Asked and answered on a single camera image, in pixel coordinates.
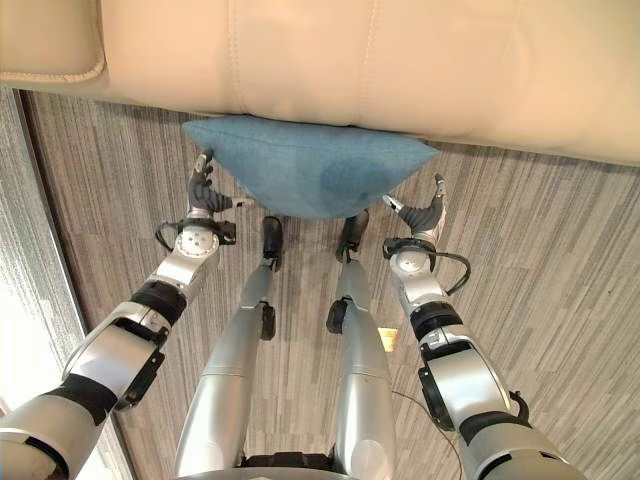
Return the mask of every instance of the beige leather sofa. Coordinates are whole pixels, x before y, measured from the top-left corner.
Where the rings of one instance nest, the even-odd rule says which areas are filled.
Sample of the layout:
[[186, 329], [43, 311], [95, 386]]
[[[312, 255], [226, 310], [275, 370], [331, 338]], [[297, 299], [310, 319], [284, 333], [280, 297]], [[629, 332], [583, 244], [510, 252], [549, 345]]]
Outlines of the beige leather sofa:
[[7, 84], [640, 163], [638, 0], [0, 0]]

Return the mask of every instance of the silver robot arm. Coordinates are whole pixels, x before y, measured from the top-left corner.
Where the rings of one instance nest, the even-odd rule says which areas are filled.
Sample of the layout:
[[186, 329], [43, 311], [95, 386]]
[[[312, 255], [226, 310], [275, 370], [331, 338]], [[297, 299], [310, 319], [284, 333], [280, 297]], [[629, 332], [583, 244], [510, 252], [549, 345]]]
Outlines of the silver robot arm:
[[109, 414], [144, 396], [164, 360], [160, 349], [205, 269], [217, 264], [221, 244], [235, 243], [235, 225], [215, 222], [213, 213], [240, 202], [209, 188], [211, 160], [207, 153], [196, 161], [171, 253], [76, 349], [58, 388], [0, 419], [3, 478], [75, 478]]
[[[505, 388], [432, 274], [446, 215], [445, 182], [440, 175], [436, 186], [427, 208], [383, 197], [411, 228], [409, 238], [385, 240], [383, 254], [418, 340], [424, 363], [418, 375], [431, 416], [440, 428], [458, 433], [469, 480], [584, 480], [531, 426], [526, 402]], [[510, 399], [518, 403], [517, 413]]]

